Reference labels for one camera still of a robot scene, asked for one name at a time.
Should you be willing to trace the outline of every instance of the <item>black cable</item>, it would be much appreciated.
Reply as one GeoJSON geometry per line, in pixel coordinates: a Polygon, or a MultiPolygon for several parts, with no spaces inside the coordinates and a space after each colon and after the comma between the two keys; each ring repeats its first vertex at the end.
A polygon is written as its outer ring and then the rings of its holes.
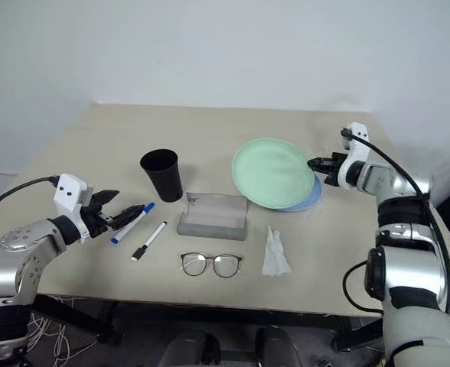
{"type": "Polygon", "coordinates": [[[15,193],[16,191],[19,191],[21,189],[24,189],[25,187],[34,185],[34,184],[38,184],[40,182],[45,182],[45,181],[50,181],[54,186],[58,185],[58,176],[50,176],[50,177],[42,177],[42,178],[37,178],[36,180],[32,180],[32,181],[28,181],[26,183],[23,183],[19,186],[16,186],[12,189],[10,189],[9,191],[6,191],[5,193],[3,193],[2,195],[0,195],[0,202],[3,201],[3,199],[5,199],[6,197],[8,197],[9,195],[15,193]]]}
{"type": "Polygon", "coordinates": [[[450,258],[448,253],[448,248],[446,247],[445,239],[442,236],[441,229],[438,226],[438,223],[436,222],[436,219],[434,215],[432,214],[431,207],[429,205],[429,201],[427,197],[422,193],[421,189],[419,188],[419,185],[410,177],[410,175],[401,168],[392,158],[390,158],[388,155],[383,153],[376,145],[371,144],[370,142],[364,140],[363,138],[353,135],[349,132],[347,129],[343,129],[341,131],[341,135],[345,138],[353,139],[356,141],[359,141],[361,144],[366,145],[368,148],[370,148],[372,151],[375,151],[378,153],[379,156],[381,156],[385,161],[387,161],[389,164],[391,164],[400,175],[402,175],[409,183],[411,184],[412,188],[415,190],[417,196],[422,201],[422,205],[424,206],[424,209],[426,210],[429,221],[432,225],[432,228],[434,229],[434,232],[436,234],[436,238],[438,239],[439,247],[441,248],[442,258],[445,263],[446,267],[446,284],[448,286],[448,294],[446,296],[446,308],[445,312],[450,315],[450,258]]]}
{"type": "Polygon", "coordinates": [[[377,308],[367,308],[367,307],[360,306],[359,304],[354,302],[354,300],[351,298],[351,296],[347,292],[347,279],[349,278],[349,275],[351,275],[351,273],[353,271],[355,271],[356,269],[361,268],[362,266],[365,266],[367,263],[368,263],[368,261],[366,261],[366,260],[362,261],[359,264],[356,264],[355,266],[353,266],[348,271],[346,271],[346,274],[344,274],[344,277],[342,278],[342,291],[344,292],[344,296],[347,298],[349,303],[352,304],[353,306],[355,306],[358,310],[361,310],[364,312],[379,313],[380,315],[383,316],[383,310],[379,310],[377,308]]]}

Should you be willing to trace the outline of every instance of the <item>crumpled tissue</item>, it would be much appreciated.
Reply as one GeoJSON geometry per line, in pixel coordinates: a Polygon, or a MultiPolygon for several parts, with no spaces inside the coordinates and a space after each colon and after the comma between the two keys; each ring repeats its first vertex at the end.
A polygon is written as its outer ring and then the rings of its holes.
{"type": "Polygon", "coordinates": [[[271,232],[271,227],[268,226],[262,275],[274,276],[292,272],[292,269],[286,261],[285,249],[283,248],[279,235],[279,231],[274,230],[271,232]]]}

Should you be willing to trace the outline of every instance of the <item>blue marker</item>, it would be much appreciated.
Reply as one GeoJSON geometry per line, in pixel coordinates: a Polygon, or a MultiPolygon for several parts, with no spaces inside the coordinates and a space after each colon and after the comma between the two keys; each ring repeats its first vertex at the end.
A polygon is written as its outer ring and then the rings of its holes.
{"type": "Polygon", "coordinates": [[[139,222],[142,220],[142,218],[144,216],[147,215],[147,213],[152,210],[152,208],[154,207],[154,203],[150,203],[149,205],[147,205],[144,209],[142,214],[140,214],[139,216],[136,217],[136,219],[133,222],[130,222],[129,224],[127,224],[125,226],[125,228],[123,228],[121,231],[119,231],[118,233],[115,234],[115,236],[111,239],[112,243],[118,243],[119,241],[122,240],[123,237],[125,237],[128,232],[130,232],[134,226],[136,226],[137,224],[139,224],[139,222]]]}

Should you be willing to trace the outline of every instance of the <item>table leg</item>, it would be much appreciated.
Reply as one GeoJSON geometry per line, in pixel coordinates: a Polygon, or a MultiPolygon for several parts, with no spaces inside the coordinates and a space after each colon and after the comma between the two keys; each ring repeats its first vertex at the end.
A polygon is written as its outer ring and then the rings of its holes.
{"type": "Polygon", "coordinates": [[[120,337],[114,331],[110,321],[96,319],[48,296],[36,296],[31,309],[58,323],[70,325],[85,333],[95,335],[98,343],[107,343],[111,339],[120,337]]]}

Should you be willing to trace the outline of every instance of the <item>white wall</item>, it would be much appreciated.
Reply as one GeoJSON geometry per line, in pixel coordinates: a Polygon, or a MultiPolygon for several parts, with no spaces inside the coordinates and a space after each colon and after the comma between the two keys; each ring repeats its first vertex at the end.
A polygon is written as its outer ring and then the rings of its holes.
{"type": "Polygon", "coordinates": [[[0,171],[92,101],[372,111],[444,196],[450,1],[0,0],[0,171]]]}

